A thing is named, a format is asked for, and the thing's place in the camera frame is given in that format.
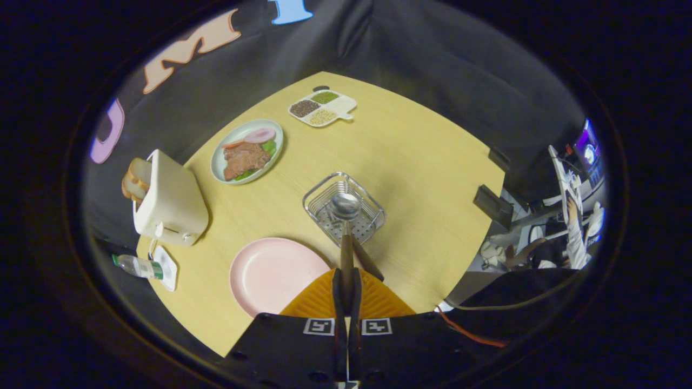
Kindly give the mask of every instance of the bottle label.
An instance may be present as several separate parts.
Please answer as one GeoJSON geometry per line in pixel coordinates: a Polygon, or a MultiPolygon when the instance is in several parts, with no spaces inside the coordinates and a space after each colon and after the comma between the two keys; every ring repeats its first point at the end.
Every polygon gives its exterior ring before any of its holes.
{"type": "Polygon", "coordinates": [[[163,270],[161,265],[153,261],[137,261],[138,273],[140,277],[163,279],[163,270]]]}

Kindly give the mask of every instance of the wooden table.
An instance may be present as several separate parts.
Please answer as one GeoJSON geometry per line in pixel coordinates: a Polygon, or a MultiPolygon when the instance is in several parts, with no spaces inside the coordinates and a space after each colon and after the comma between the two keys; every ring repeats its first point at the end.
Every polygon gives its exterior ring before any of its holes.
{"type": "MultiPolygon", "coordinates": [[[[312,75],[228,123],[185,164],[207,203],[209,227],[191,247],[164,244],[179,266],[178,287],[169,292],[159,281],[152,287],[190,333],[227,355],[252,321],[228,284],[235,254],[255,239],[285,237],[336,266],[339,248],[301,201],[321,179],[342,171],[386,211],[385,225],[364,245],[385,284],[416,312],[430,311],[457,284],[490,226],[472,202],[482,184],[500,195],[504,172],[488,153],[474,136],[407,98],[339,75],[312,75]],[[287,108],[318,85],[358,102],[353,121],[313,128],[288,115],[287,108]],[[280,159],[249,184],[216,181],[210,159],[218,142],[238,125],[260,118],[284,130],[280,159]]],[[[149,243],[141,237],[140,257],[146,257],[149,243]]]]}

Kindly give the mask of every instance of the toaster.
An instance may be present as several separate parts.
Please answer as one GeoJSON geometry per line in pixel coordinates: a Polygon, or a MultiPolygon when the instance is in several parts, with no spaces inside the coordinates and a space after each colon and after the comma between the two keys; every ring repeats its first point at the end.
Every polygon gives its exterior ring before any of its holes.
{"type": "Polygon", "coordinates": [[[149,190],[139,206],[132,202],[135,230],[165,243],[192,246],[209,224],[194,174],[159,149],[147,161],[152,163],[149,190]]]}

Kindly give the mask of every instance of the monitor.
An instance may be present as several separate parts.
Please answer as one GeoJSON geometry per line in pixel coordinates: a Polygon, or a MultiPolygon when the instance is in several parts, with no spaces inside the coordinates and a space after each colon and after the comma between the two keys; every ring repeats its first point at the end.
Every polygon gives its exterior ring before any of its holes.
{"type": "Polygon", "coordinates": [[[574,151],[584,167],[591,187],[595,188],[603,178],[603,170],[601,168],[601,148],[589,119],[584,121],[581,135],[574,143],[574,151]]]}

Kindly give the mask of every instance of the toast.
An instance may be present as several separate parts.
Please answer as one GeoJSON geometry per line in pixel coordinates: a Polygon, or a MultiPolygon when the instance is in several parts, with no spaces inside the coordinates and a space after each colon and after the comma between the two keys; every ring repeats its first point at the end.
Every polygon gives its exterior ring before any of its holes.
{"type": "Polygon", "coordinates": [[[120,183],[122,195],[138,205],[142,203],[149,191],[149,182],[152,179],[152,163],[135,158],[129,164],[125,176],[120,183]]]}

